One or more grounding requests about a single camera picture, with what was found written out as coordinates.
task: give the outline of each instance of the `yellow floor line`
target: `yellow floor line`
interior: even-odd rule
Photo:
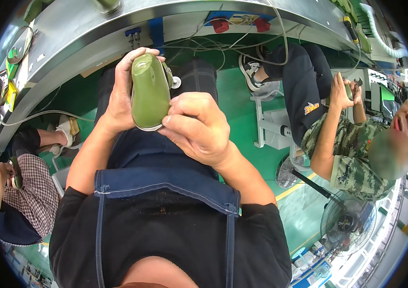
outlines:
[[[310,176],[308,176],[308,179],[312,179],[314,176],[316,176],[316,173],[312,173]],[[276,201],[281,200],[282,198],[286,197],[287,195],[289,195],[290,193],[294,192],[298,187],[300,187],[301,184],[303,184],[304,182],[301,181],[298,184],[295,184],[294,187],[288,189],[287,191],[284,191],[283,193],[279,194],[278,196],[276,196]]]
[[[305,242],[303,242],[302,243],[302,245],[300,245],[300,246],[298,246],[297,248],[295,248],[295,250],[293,250],[292,252],[290,252],[289,253],[289,255],[292,255],[296,250],[298,250],[300,247],[303,247],[303,245],[305,245],[306,244],[306,242],[308,242],[308,241],[310,241],[311,240],[311,238],[313,238],[314,236],[316,236],[317,234],[319,233],[319,231],[318,232],[316,232],[316,233],[314,233],[314,235],[313,236],[311,236],[308,240],[306,240]]]

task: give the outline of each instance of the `hand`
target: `hand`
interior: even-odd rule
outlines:
[[[353,95],[353,103],[354,105],[356,104],[362,104],[362,90],[361,86],[358,86],[356,82],[350,81],[350,80],[344,80],[343,84],[350,84],[351,88],[351,93]]]
[[[213,168],[224,164],[231,150],[230,126],[212,96],[186,92],[173,98],[170,105],[159,133],[202,164]]]
[[[15,176],[15,170],[13,169],[13,166],[10,163],[4,163],[4,168],[7,172],[8,178],[12,179]]]
[[[332,80],[332,88],[330,89],[330,107],[337,108],[340,110],[352,107],[354,105],[353,101],[348,99],[345,90],[345,84],[343,83],[342,75],[340,72],[335,74]]]
[[[159,50],[140,47],[127,53],[116,65],[115,85],[109,97],[109,104],[103,114],[103,123],[110,132],[115,134],[135,127],[130,105],[132,93],[132,63],[135,58],[145,53],[155,55],[161,62],[166,59],[158,56]]]

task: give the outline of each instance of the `black sneaker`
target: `black sneaker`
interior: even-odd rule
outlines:
[[[255,72],[260,68],[260,63],[245,55],[239,55],[239,68],[245,77],[245,83],[249,90],[256,92],[263,86],[263,83],[254,79]]]
[[[255,47],[255,52],[257,53],[258,59],[264,60],[271,51],[265,45],[258,45]]]

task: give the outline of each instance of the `man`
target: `man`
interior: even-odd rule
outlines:
[[[133,50],[100,79],[96,124],[50,239],[58,286],[287,287],[276,199],[229,141],[215,69],[200,59],[181,67],[164,128],[145,132],[130,106],[132,61],[144,53],[159,51]]]
[[[62,115],[56,131],[28,129],[12,140],[16,163],[0,162],[0,240],[12,245],[41,243],[52,231],[58,207],[58,192],[39,147],[73,143],[71,124]],[[22,187],[12,186],[12,177],[20,171]]]
[[[311,170],[330,181],[330,186],[347,190],[367,201],[384,198],[394,186],[377,176],[369,166],[368,143],[385,129],[397,129],[408,137],[408,100],[397,111],[390,126],[367,119],[361,98],[361,87],[343,80],[340,73],[332,77],[321,49],[315,44],[288,44],[289,61],[284,66],[239,58],[248,88],[257,91],[270,81],[283,81],[286,109],[292,136],[311,160]],[[285,46],[278,46],[271,54],[258,47],[264,61],[282,63]],[[353,101],[345,92],[350,84]],[[330,96],[328,109],[321,100]],[[354,124],[341,115],[353,107]]]

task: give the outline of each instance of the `sneaker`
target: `sneaker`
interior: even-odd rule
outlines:
[[[47,131],[54,132],[55,126],[52,123],[49,123],[49,125],[47,126]],[[60,146],[61,146],[60,144],[53,144],[49,151],[52,152],[54,155],[57,155],[60,152]]]
[[[73,145],[74,137],[71,135],[71,121],[69,120],[68,116],[61,115],[60,116],[60,124],[57,126],[55,131],[63,131],[66,135],[67,143],[63,145],[63,147],[71,147]]]
[[[271,51],[265,45],[258,45],[255,47],[255,52],[257,53],[258,59],[264,60]]]
[[[254,79],[255,72],[260,68],[260,63],[256,60],[252,60],[245,55],[239,55],[239,68],[244,74],[245,83],[249,90],[256,92],[263,86],[263,83]]]

